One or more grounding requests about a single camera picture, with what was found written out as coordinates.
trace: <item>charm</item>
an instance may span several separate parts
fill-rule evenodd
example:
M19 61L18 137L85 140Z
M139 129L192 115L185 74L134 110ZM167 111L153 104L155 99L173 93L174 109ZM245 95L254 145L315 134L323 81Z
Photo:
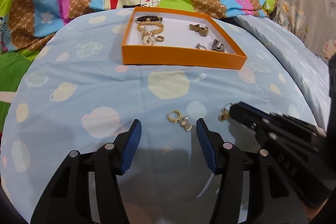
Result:
M178 117L176 119L172 118L170 116L170 114L172 113L176 113L178 115ZM178 110L173 110L171 112L168 113L167 118L169 120L169 122L173 122L173 123L179 123L181 127L183 127L183 129L188 132L191 130L192 125L190 122L188 122L188 117L183 117L181 112L179 112Z
M218 117L218 120L219 120L220 122L225 121L225 120L227 120L227 119L230 118L229 110L226 109L226 106L227 106L227 105L233 105L233 104L232 104L232 103L228 103L228 104L226 104L226 105L224 106L224 108L221 110L221 114L220 114L219 117Z
M211 45L211 50L214 52L224 52L224 45L219 40L215 39Z
M200 34L201 37L206 37L209 33L209 28L208 27L200 27L199 24L196 25L192 25L189 24L189 30L198 32Z
M201 45L201 44L199 44L199 43L196 45L196 48L199 49L199 50L200 50L200 49L204 49L204 50L206 50L206 51L208 50L206 47L204 47L203 45Z

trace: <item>flower print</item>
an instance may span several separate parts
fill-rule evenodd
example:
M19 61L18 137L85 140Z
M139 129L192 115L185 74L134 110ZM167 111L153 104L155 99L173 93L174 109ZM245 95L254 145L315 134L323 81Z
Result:
M327 9L327 16L334 18L334 11L336 10L336 0L325 0L325 8Z
M287 15L283 15L282 13L279 14L279 23L282 27L284 27L285 29L288 29L289 26L289 19L287 17Z
M306 20L305 12L303 12L303 10L298 10L295 13L295 20L292 21L292 22L295 21L295 29L299 30L302 27L305 20Z
M323 58L325 60L329 60L330 58L332 58L336 53L336 40L330 39L327 43L325 43L323 45L323 52Z

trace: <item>white star print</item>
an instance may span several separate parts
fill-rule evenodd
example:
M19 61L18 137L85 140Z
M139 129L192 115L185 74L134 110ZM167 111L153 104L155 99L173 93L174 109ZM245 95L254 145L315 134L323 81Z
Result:
M42 24L44 23L51 23L51 19L54 17L54 15L50 14L50 11L48 10L46 13L41 14L42 17Z

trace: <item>ring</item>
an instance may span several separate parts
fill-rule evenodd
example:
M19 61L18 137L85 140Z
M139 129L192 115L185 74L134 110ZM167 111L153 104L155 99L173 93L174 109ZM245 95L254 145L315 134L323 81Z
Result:
M170 114L171 113L176 113L177 115L178 115L178 118L177 119L173 119L172 117L170 117ZM168 114L167 114L167 118L168 118L168 120L170 121L170 122L173 122L173 123L177 123L179 120L181 120L182 119L182 114L181 114L181 112L179 112L178 110L173 110L173 111L171 111L171 112L169 112Z
M161 36L161 35L158 35L158 36L155 38L155 40L156 40L157 42L163 42L163 41L165 40L165 38L164 38L163 36Z
M201 44L199 44L199 43L196 45L196 48L199 49L199 50L200 50L200 49L204 49L204 50L206 50L206 51L208 50L206 47L204 47L203 45L201 45Z

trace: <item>polka dot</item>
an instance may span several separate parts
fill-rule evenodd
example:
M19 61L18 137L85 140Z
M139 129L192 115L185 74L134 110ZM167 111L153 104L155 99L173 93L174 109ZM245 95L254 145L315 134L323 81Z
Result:
M8 197L9 201L13 204L13 200L12 200L11 195L8 192L4 177L1 177L1 186L2 186L2 189L5 192L6 196Z
M298 110L296 109L296 107L294 106L294 105L292 105L292 104L290 104L289 106L288 106L288 115L290 115L290 116L292 116L292 117L294 117L294 118L299 118L299 112L298 112Z
M235 30L236 32L240 32L240 30L234 26L234 25L231 25L231 24L228 24L228 26L232 29L232 30Z
M260 59L268 59L270 60L270 56L268 53L266 53L265 51L262 51L260 49L256 49L256 55L260 58Z
M48 77L45 75L45 73L41 70L38 70L31 75L29 75L27 78L25 78L25 82L27 86L31 88L36 88L38 86L42 86L45 83L48 82Z
M205 109L204 105L202 105L202 103L193 101L187 105L187 113L191 118L198 120L199 118L205 117L207 110Z
M98 107L90 114L84 115L82 125L95 138L110 137L123 130L118 112L106 106Z
M18 173L27 171L30 166L30 153L23 141L15 141L12 146L12 160Z
M60 61L65 61L66 59L69 58L69 53L68 52L64 52L64 53L61 53L57 58L56 58L56 61L57 62L60 62Z
M127 27L127 25L125 25L125 24L115 26L115 27L113 27L112 32L113 33L118 33L118 34L124 34L125 31L126 31L126 27Z
M48 51L49 51L49 47L48 47L48 46L45 46L45 47L41 50L41 52L36 56L35 59L40 59L40 58L42 58L43 56L45 56L45 55L48 53Z
M5 156L2 157L2 164L4 168L7 168L7 158Z
M282 75L282 73L279 73L279 74L278 74L278 77L279 77L280 82L282 82L282 83L287 83L287 80L286 80L286 78Z
M122 72L127 72L128 69L129 69L129 66L119 65L115 68L115 71L122 73Z
M139 206L124 203L125 211L130 223L136 224L152 224L153 221L143 209Z
M260 63L251 62L251 63L249 64L249 66L250 66L251 68L253 68L253 69L259 71L259 72L264 72L264 73L270 73L270 72L271 72L268 68L264 67L264 66L261 65Z
M269 88L270 88L272 91L274 91L275 93L278 93L278 94L281 95L281 91L279 90L279 88L278 88L276 85L271 84L271 85L269 86Z
M98 54L102 48L103 45L99 42L88 42L81 46L76 54L80 58L87 58L93 54Z
M0 102L12 103L16 92L14 91L0 91Z
M62 102L67 100L77 89L77 85L71 83L62 83L53 91L49 99L52 102Z
M121 9L118 12L116 12L116 15L126 16L126 15L129 15L130 13L131 11L129 9Z
M29 108L27 103L21 103L17 106L16 109L16 121L17 122L23 122L25 119L27 119L29 113Z
M106 20L106 16L91 17L89 19L89 24L97 24Z
M251 71L247 67L242 67L241 70L238 71L238 75L246 83L250 83L250 84L254 84L255 83L254 72Z
M152 72L148 76L148 88L160 99L179 98L189 91L190 83L182 71Z
M263 57L260 53L256 52L255 54L256 54L260 59L262 59L262 60L265 59L265 57Z
M301 90L299 89L299 87L297 85L294 85L294 89L297 91L298 94L300 94L301 96L303 96Z

